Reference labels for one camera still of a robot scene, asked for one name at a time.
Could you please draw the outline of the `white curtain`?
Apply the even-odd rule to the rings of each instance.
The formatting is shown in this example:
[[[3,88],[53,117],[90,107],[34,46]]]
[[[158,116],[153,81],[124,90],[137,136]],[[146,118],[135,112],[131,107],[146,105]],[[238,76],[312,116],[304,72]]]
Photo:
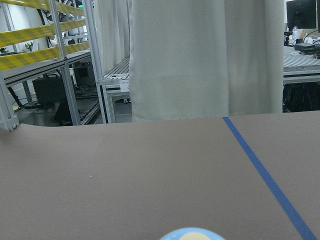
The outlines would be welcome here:
[[[280,113],[281,0],[96,0],[103,71],[129,57],[135,122]]]

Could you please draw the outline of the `aluminium frame table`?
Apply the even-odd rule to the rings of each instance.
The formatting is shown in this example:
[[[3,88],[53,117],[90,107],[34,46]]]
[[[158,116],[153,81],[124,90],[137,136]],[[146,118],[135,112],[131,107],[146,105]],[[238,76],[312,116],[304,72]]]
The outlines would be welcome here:
[[[320,81],[320,59],[300,54],[293,47],[283,50],[283,84],[314,83]]]

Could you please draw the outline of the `blue bell with yellow button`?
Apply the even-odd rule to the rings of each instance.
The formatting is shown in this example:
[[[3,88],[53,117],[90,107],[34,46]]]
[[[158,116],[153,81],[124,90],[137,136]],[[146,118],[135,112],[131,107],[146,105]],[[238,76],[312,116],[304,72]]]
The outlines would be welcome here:
[[[225,240],[219,234],[198,227],[185,227],[173,230],[160,240]]]

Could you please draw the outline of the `black computer monitor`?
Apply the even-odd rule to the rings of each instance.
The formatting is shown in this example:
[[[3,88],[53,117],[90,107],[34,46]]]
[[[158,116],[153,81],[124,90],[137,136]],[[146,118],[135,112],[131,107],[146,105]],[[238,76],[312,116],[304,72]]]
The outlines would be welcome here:
[[[291,0],[286,2],[287,27],[290,32],[317,27],[316,0]]]

